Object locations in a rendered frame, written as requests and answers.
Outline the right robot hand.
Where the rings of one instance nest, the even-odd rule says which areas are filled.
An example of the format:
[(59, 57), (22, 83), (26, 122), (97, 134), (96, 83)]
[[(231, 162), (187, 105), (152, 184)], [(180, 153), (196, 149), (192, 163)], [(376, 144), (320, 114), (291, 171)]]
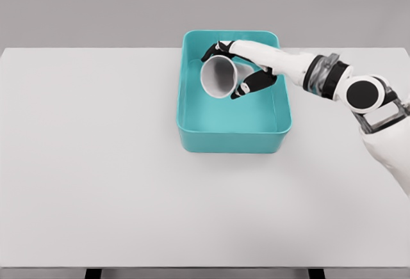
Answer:
[(281, 50), (250, 40), (218, 41), (212, 44), (201, 58), (202, 65), (213, 56), (225, 56), (230, 60), (250, 65), (255, 72), (246, 77), (229, 97), (238, 99), (249, 93), (273, 86), (282, 72), (275, 64)]

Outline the teal plastic basket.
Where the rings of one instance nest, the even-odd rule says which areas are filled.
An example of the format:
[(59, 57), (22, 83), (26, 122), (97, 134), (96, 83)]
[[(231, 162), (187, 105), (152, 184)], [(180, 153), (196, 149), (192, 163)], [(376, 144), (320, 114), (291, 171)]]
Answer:
[(264, 90), (239, 99), (215, 99), (201, 86), (201, 58), (219, 40), (252, 40), (279, 48), (269, 31), (196, 29), (183, 37), (176, 124), (190, 152), (276, 152), (292, 126), (284, 76)]

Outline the white paper cup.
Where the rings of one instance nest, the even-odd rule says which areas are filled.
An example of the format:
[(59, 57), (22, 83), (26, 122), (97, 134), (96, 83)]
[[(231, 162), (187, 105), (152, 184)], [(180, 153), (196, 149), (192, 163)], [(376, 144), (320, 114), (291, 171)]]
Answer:
[(240, 83), (254, 72), (250, 65), (225, 56), (213, 56), (201, 68), (201, 85), (209, 96), (224, 99), (230, 97)]

